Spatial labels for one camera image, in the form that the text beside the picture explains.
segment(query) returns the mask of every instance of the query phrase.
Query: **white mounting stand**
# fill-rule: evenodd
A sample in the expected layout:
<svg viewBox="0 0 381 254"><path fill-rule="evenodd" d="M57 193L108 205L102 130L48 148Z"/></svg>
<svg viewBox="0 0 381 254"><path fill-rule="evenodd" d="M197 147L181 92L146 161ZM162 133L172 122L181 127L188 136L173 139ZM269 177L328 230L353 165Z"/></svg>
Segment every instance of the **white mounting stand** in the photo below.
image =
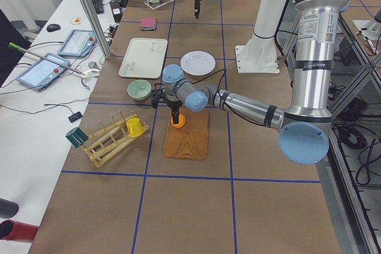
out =
<svg viewBox="0 0 381 254"><path fill-rule="evenodd" d="M364 37L368 37L370 40L377 41L381 34L381 23L378 23L375 19L372 20L353 20L357 30L361 30L361 34Z"/></svg>
<svg viewBox="0 0 381 254"><path fill-rule="evenodd" d="M261 0L254 34L236 46L238 73L279 73L274 36L286 0Z"/></svg>

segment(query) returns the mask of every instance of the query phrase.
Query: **orange ball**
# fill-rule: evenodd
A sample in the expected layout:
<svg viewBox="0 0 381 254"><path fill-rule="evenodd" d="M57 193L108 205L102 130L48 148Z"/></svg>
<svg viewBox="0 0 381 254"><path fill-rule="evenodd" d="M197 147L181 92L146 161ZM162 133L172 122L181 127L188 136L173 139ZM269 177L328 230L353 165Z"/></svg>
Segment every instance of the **orange ball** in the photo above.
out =
<svg viewBox="0 0 381 254"><path fill-rule="evenodd" d="M185 118L184 114L182 114L182 113L179 114L179 123L177 123L177 124L173 123L173 118L171 117L171 124L175 128L183 127L185 125L185 122L186 122L186 118Z"/></svg>

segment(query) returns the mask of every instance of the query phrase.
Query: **white table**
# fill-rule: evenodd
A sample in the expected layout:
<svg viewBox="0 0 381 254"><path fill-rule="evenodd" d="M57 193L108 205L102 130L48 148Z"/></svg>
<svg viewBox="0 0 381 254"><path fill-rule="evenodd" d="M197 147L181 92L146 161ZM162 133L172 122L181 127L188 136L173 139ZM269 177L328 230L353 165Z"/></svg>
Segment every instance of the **white table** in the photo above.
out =
<svg viewBox="0 0 381 254"><path fill-rule="evenodd" d="M98 14L103 30L114 24L109 5L105 5L104 14ZM81 18L79 25L71 24L72 18ZM72 29L92 30L79 0L63 0L48 24L57 23L61 30L47 32L43 28L34 44L50 41L64 41ZM60 45L40 45L32 48L34 52L44 55L47 52L57 53ZM99 62L102 52L96 47L90 57L80 65L81 70L88 69L88 62ZM33 63L37 59L25 55L20 62ZM18 76L26 67L16 67L4 86ZM96 79L86 81L92 90ZM25 89L19 82L13 81L1 88L0 93ZM0 104L23 111L35 112L48 106L86 99L90 90L85 89L79 75L65 76L56 80L43 92L26 90L8 95L0 95ZM84 113L88 102L68 104L73 112ZM50 111L35 115L21 114L4 107L0 108L0 197L19 204L20 209L11 219L39 225L48 205L55 183L66 159L71 144L65 138L66 132L79 125L80 120L70 123L71 112L65 107L56 107ZM29 251L30 244L12 241L0 241L0 253L23 254Z"/></svg>

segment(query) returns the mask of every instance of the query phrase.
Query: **tablet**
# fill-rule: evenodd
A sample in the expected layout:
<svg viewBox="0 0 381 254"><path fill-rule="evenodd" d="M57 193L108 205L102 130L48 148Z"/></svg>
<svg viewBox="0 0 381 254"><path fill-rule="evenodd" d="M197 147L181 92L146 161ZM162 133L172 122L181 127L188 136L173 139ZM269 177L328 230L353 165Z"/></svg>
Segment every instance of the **tablet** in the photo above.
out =
<svg viewBox="0 0 381 254"><path fill-rule="evenodd" d="M65 58L84 58L94 48L96 38L90 30L72 30L58 50Z"/></svg>
<svg viewBox="0 0 381 254"><path fill-rule="evenodd" d="M52 53L47 53L45 58L52 59L65 66L70 65L70 61L61 58ZM66 69L45 59L40 59L31 65L28 69L23 71L16 80L25 86L32 87L35 90L45 90L60 74Z"/></svg>

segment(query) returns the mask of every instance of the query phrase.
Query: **computer mouse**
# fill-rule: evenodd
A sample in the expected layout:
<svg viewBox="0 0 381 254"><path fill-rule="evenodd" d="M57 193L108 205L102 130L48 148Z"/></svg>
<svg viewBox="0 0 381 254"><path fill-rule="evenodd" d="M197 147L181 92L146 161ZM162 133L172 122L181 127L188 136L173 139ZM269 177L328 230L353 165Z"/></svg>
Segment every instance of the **computer mouse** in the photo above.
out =
<svg viewBox="0 0 381 254"><path fill-rule="evenodd" d="M54 31L57 31L61 28L60 25L58 24L49 24L47 27L46 27L46 31L48 32L54 32Z"/></svg>

